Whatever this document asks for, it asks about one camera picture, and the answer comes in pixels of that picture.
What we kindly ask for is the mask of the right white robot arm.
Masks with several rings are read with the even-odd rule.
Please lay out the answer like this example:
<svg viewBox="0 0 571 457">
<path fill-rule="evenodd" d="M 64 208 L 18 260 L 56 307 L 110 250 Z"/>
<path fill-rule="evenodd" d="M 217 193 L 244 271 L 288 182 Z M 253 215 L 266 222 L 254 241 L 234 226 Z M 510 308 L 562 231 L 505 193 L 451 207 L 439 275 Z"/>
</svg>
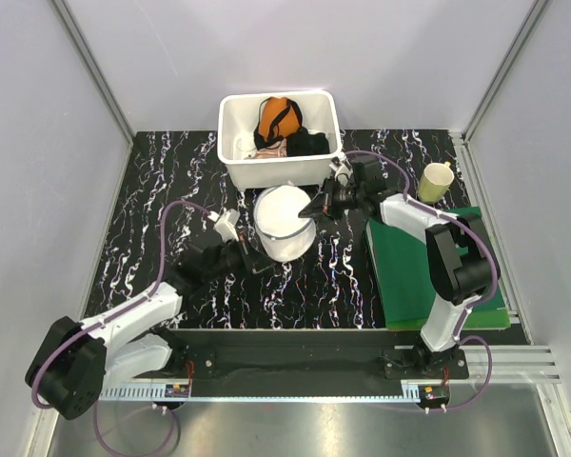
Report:
<svg viewBox="0 0 571 457">
<path fill-rule="evenodd" d="M 438 375 L 462 344 L 469 315 L 497 291 L 500 268 L 482 217 L 433 209 L 390 187 L 375 155 L 336 159 L 331 169 L 300 217 L 337 220 L 345 211 L 359 209 L 424 244 L 435 298 L 400 366 L 428 378 Z"/>
</svg>

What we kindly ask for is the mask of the black garment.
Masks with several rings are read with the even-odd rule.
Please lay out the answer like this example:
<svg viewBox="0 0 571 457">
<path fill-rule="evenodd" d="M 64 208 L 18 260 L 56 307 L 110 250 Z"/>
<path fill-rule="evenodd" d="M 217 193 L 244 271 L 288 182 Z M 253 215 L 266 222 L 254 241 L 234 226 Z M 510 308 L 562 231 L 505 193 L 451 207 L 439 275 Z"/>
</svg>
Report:
<svg viewBox="0 0 571 457">
<path fill-rule="evenodd" d="M 288 157 L 327 155 L 330 153 L 329 142 L 322 132 L 312 133 L 304 127 L 286 138 L 286 155 Z"/>
</svg>

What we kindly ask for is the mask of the white plastic bin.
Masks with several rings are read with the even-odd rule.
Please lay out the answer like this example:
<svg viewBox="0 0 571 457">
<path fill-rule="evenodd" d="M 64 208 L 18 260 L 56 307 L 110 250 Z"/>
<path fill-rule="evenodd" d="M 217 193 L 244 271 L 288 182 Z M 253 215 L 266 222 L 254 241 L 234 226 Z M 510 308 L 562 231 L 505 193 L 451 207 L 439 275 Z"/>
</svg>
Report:
<svg viewBox="0 0 571 457">
<path fill-rule="evenodd" d="M 246 159 L 258 150 L 253 132 L 259 122 L 259 107 L 268 97 L 295 101 L 303 115 L 302 127 L 325 134 L 327 155 Z M 285 144 L 286 139 L 277 144 Z M 226 166 L 233 186 L 239 190 L 263 189 L 283 184 L 319 185 L 330 173 L 330 162 L 343 149 L 341 131 L 332 95 L 322 89 L 229 95 L 219 107 L 217 154 Z"/>
</svg>

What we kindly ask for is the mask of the orange black bra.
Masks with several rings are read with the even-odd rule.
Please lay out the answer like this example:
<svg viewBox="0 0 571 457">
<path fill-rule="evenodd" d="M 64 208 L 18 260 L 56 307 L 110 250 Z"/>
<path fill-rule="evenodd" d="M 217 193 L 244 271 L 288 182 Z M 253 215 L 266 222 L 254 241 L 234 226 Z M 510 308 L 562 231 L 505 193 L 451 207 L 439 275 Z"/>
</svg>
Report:
<svg viewBox="0 0 571 457">
<path fill-rule="evenodd" d="M 268 97 L 259 107 L 259 122 L 253 132 L 257 149 L 272 147 L 303 125 L 299 105 L 286 97 Z"/>
</svg>

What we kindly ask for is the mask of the black marbled mat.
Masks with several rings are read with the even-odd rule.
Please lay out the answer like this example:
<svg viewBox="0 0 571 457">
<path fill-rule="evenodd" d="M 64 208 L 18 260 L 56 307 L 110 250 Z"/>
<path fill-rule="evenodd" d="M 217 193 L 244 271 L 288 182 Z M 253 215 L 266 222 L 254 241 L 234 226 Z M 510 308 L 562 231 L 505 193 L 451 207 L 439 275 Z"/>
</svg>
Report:
<svg viewBox="0 0 571 457">
<path fill-rule="evenodd" d="M 239 227 L 256 240 L 257 192 L 237 190 L 217 154 L 212 130 L 142 131 L 134 141 L 111 215 L 85 314 L 117 306 L 147 288 L 159 261 L 220 238 L 204 209 L 237 209 Z M 358 211 L 317 225 L 301 258 L 261 274 L 234 273 L 193 297 L 172 328 L 386 328 Z"/>
</svg>

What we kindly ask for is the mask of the yellow-green cup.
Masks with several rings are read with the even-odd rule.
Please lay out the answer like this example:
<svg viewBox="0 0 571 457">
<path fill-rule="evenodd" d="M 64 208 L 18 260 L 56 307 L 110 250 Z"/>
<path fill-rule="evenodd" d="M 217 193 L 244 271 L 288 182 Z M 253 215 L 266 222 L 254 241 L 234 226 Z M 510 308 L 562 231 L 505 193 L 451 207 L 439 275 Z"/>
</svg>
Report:
<svg viewBox="0 0 571 457">
<path fill-rule="evenodd" d="M 427 204 L 439 202 L 449 190 L 454 179 L 455 174 L 449 162 L 427 165 L 418 185 L 418 199 Z"/>
</svg>

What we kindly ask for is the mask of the green folder stack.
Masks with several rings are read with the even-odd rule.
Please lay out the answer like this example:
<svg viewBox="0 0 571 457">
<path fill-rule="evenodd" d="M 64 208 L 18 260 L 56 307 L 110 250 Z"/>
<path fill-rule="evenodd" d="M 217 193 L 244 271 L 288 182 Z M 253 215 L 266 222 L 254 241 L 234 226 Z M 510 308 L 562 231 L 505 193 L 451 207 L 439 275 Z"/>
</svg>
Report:
<svg viewBox="0 0 571 457">
<path fill-rule="evenodd" d="M 374 219 L 368 221 L 365 235 L 386 328 L 391 331 L 420 330 L 436 296 L 424 243 Z M 510 326 L 510 315 L 498 288 L 490 301 L 473 310 L 463 329 L 506 329 Z"/>
</svg>

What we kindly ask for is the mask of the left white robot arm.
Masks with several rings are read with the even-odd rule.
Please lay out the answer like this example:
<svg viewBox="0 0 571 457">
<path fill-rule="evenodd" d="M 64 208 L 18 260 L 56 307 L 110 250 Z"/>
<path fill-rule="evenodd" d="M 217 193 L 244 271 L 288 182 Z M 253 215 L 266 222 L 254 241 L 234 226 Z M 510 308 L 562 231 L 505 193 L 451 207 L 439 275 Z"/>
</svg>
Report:
<svg viewBox="0 0 571 457">
<path fill-rule="evenodd" d="M 55 321 L 37 350 L 25 382 L 31 400 L 73 420 L 105 390 L 148 372 L 167 377 L 191 371 L 187 343 L 161 323 L 182 313 L 189 300 L 229 274 L 258 274 L 273 260 L 245 237 L 189 248 L 148 288 L 82 321 Z"/>
</svg>

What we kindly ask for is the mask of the pink garment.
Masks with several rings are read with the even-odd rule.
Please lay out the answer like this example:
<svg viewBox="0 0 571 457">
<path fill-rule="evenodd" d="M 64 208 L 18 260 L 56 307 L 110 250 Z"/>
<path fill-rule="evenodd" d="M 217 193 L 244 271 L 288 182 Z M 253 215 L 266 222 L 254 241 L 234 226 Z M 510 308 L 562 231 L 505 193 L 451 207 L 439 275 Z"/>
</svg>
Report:
<svg viewBox="0 0 571 457">
<path fill-rule="evenodd" d="M 287 157 L 285 144 L 277 144 L 270 148 L 258 149 L 246 154 L 246 159 L 275 159 Z"/>
</svg>

